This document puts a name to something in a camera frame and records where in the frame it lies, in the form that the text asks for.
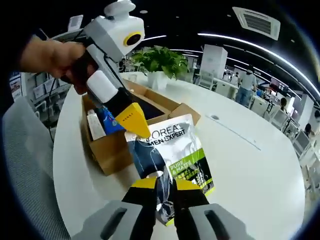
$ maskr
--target ceiling air vent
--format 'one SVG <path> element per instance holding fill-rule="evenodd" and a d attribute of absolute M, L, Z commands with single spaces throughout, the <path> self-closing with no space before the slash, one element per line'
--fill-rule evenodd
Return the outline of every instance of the ceiling air vent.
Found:
<path fill-rule="evenodd" d="M 280 22 L 273 17 L 263 13 L 252 11 L 241 7 L 232 8 L 238 18 L 241 27 L 263 34 L 274 40 L 278 40 L 280 32 Z"/>

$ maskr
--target green label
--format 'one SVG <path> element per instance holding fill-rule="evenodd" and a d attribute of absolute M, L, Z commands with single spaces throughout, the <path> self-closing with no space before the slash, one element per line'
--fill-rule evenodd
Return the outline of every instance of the green label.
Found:
<path fill-rule="evenodd" d="M 181 160 L 171 164 L 169 166 L 170 172 L 173 177 L 178 175 L 183 170 L 187 169 L 189 166 L 194 165 L 197 161 L 205 157 L 205 152 L 203 148 L 191 153 L 189 156 L 182 158 Z"/>

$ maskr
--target black cable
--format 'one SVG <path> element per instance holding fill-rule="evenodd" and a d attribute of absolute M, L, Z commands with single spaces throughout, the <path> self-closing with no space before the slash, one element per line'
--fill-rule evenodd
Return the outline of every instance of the black cable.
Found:
<path fill-rule="evenodd" d="M 118 74 L 114 71 L 114 69 L 111 67 L 110 63 L 107 61 L 107 53 L 101 48 L 99 47 L 95 42 L 93 42 L 93 44 L 104 54 L 103 60 L 104 62 L 108 65 L 109 69 L 111 70 L 112 74 L 114 75 L 114 77 L 121 83 L 121 85 L 125 87 L 124 83 L 120 80 Z"/>
<path fill-rule="evenodd" d="M 75 41 L 82 33 L 83 33 L 84 29 L 82 29 L 80 32 L 78 32 L 78 34 L 71 40 L 72 42 Z M 51 97 L 51 93 L 52 93 L 52 90 L 54 88 L 54 84 L 56 83 L 56 78 L 53 80 L 53 83 L 51 85 L 51 89 L 50 89 L 50 92 L 49 92 L 49 101 L 51 101 L 50 97 Z M 52 137 L 52 133 L 51 133 L 51 126 L 50 126 L 50 111 L 49 111 L 49 106 L 47 108 L 47 114 L 48 114 L 48 129 L 49 129 L 49 133 L 50 133 L 50 137 L 51 137 L 51 140 L 52 140 L 52 143 L 54 143 L 54 138 Z"/>
<path fill-rule="evenodd" d="M 50 96 L 51 96 L 51 92 L 52 92 L 52 90 L 53 90 L 53 88 L 54 88 L 55 82 L 56 82 L 56 78 L 53 80 L 53 83 L 52 83 L 52 85 L 51 85 L 51 89 L 50 89 L 49 96 L 48 96 L 49 102 L 51 101 Z M 48 122 L 49 122 L 49 124 L 48 124 L 48 129 L 49 129 L 50 137 L 51 137 L 52 143 L 55 143 L 54 138 L 52 137 L 52 133 L 51 133 L 51 131 L 50 131 L 50 129 L 51 129 L 50 124 L 51 124 L 51 123 L 50 123 L 50 111 L 49 111 L 49 106 L 47 107 L 47 110 L 46 110 L 46 111 L 47 111 L 47 113 L 48 113 Z"/>
<path fill-rule="evenodd" d="M 76 40 L 83 33 L 83 31 L 84 31 L 84 28 L 82 28 L 82 30 L 78 32 L 78 34 L 75 35 L 75 37 L 71 41 L 73 42 L 74 40 Z"/>

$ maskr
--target open cardboard box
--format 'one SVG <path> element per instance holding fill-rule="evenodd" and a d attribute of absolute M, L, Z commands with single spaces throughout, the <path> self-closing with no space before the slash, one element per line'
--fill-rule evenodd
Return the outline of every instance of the open cardboard box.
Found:
<path fill-rule="evenodd" d="M 130 81 L 126 81 L 126 84 L 128 89 L 131 90 L 134 100 L 140 104 L 148 125 L 185 114 L 191 114 L 193 123 L 196 125 L 201 117 L 199 113 L 184 103 L 180 104 L 172 101 L 144 86 Z M 87 112 L 95 108 L 96 106 L 89 99 L 88 95 L 82 96 L 82 125 L 85 137 L 92 150 L 93 157 L 98 162 L 103 173 L 110 175 L 124 169 L 133 160 L 128 149 L 124 130 L 101 137 L 95 141 L 92 140 Z"/>

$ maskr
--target blue jeans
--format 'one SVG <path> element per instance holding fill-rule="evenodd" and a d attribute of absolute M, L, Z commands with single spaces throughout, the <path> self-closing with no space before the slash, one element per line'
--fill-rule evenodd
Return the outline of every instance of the blue jeans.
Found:
<path fill-rule="evenodd" d="M 239 87 L 239 90 L 235 96 L 235 101 L 242 106 L 248 107 L 251 99 L 251 90 Z"/>

